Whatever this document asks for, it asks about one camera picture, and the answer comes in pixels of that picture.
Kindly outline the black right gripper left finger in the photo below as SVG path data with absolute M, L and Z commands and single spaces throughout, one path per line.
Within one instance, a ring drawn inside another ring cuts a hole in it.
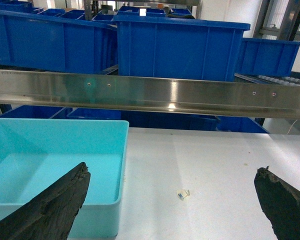
M 66 240 L 85 202 L 91 174 L 79 163 L 0 220 L 0 240 Z

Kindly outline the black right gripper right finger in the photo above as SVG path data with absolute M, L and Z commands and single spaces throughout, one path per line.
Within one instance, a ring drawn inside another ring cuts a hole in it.
M 260 207 L 279 240 L 300 240 L 300 191 L 261 167 L 254 178 Z

